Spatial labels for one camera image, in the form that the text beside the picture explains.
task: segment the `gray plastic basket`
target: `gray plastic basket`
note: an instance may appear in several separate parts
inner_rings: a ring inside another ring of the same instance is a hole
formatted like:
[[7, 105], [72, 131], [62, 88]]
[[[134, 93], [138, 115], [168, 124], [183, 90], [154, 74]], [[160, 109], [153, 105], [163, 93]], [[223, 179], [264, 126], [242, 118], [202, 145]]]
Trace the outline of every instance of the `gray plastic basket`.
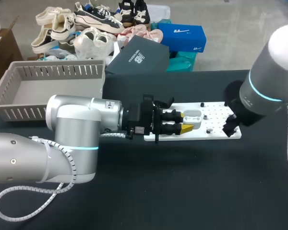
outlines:
[[0, 81], [4, 121], [45, 120], [56, 94], [102, 98], [104, 60], [16, 61]]

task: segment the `black table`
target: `black table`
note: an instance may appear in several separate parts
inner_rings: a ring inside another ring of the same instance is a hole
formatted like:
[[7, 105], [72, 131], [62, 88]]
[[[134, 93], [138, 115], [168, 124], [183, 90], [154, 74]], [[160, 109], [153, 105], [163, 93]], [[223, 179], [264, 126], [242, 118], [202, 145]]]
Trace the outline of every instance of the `black table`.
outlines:
[[[175, 102], [222, 101], [246, 70], [108, 76], [104, 98], [124, 106], [144, 93]], [[58, 195], [36, 217], [0, 219], [0, 230], [281, 230], [288, 229], [286, 111], [242, 127], [239, 140], [144, 142], [102, 139], [96, 177]], [[44, 122], [4, 123], [0, 132], [53, 139]], [[9, 187], [0, 184], [0, 191]], [[55, 188], [57, 184], [42, 184]], [[20, 217], [49, 195], [18, 191], [0, 202]]]

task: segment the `gray shoe box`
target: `gray shoe box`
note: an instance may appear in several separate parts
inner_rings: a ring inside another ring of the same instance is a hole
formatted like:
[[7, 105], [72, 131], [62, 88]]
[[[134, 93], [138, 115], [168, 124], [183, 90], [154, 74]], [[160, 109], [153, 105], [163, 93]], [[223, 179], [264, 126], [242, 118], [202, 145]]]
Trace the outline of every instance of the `gray shoe box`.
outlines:
[[106, 73], [165, 72], [169, 65], [168, 46], [134, 36], [106, 68]]

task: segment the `white plate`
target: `white plate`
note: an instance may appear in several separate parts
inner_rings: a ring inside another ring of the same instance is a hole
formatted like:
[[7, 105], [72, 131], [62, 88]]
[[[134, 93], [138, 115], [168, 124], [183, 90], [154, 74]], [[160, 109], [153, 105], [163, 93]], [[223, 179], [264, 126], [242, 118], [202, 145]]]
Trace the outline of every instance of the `white plate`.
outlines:
[[[241, 131], [237, 127], [237, 131], [231, 137], [226, 136], [222, 128], [229, 115], [233, 114], [232, 110], [228, 106], [224, 106], [224, 102], [205, 102], [204, 107], [201, 107], [201, 103], [174, 103], [169, 109], [163, 110], [163, 112], [171, 112], [173, 109], [184, 112], [191, 109], [197, 109], [202, 112], [201, 127], [194, 129], [191, 132], [184, 133], [182, 135], [159, 135], [159, 141], [174, 141], [174, 140], [216, 140], [216, 139], [240, 139]], [[207, 133], [207, 129], [212, 128], [211, 133]], [[144, 136], [145, 141], [155, 141], [155, 135], [150, 134]]]

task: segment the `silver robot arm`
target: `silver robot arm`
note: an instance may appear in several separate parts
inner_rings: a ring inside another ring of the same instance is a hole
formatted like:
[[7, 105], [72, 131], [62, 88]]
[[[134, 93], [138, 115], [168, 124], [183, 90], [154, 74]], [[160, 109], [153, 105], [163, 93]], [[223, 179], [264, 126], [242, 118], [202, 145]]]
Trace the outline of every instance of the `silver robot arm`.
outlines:
[[[46, 123], [55, 131], [54, 141], [68, 150], [78, 166], [75, 183], [86, 183], [96, 173], [100, 134], [132, 139], [133, 135], [149, 135], [150, 132], [158, 136], [191, 131], [193, 126], [181, 124], [183, 117], [180, 112], [162, 112], [161, 108], [170, 107], [171, 103], [173, 99], [162, 103], [145, 95], [142, 103], [131, 104], [126, 109], [115, 100], [54, 95], [47, 104]], [[163, 120], [175, 124], [164, 125]], [[0, 183], [69, 183], [71, 179], [70, 162], [57, 148], [50, 147], [50, 151], [46, 151], [42, 143], [0, 133]]]
[[245, 81], [232, 82], [224, 96], [234, 112], [223, 128], [228, 136], [288, 104], [288, 25], [272, 34]]

